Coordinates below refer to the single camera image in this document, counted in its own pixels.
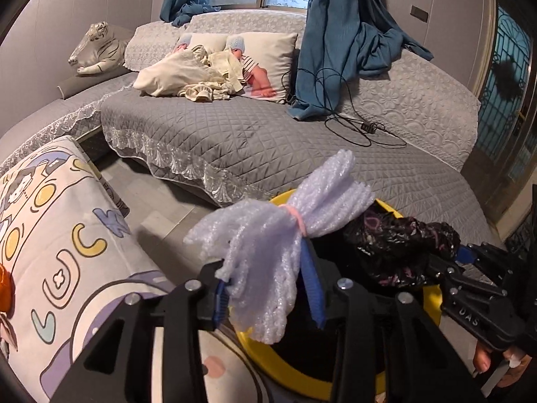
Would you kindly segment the person's right hand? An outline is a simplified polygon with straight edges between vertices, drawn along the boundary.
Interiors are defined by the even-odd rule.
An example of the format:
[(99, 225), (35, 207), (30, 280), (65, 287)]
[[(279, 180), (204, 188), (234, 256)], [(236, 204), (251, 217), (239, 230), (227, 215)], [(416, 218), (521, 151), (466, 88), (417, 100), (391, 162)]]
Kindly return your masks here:
[[(506, 388), (513, 385), (521, 378), (527, 367), (529, 367), (532, 357), (515, 346), (511, 346), (505, 350), (501, 356), (506, 362), (518, 361), (518, 365), (516, 367), (510, 367), (497, 383), (499, 388)], [(485, 373), (489, 371), (491, 367), (496, 367), (498, 363), (499, 353), (478, 340), (473, 357), (474, 368), (479, 373)]]

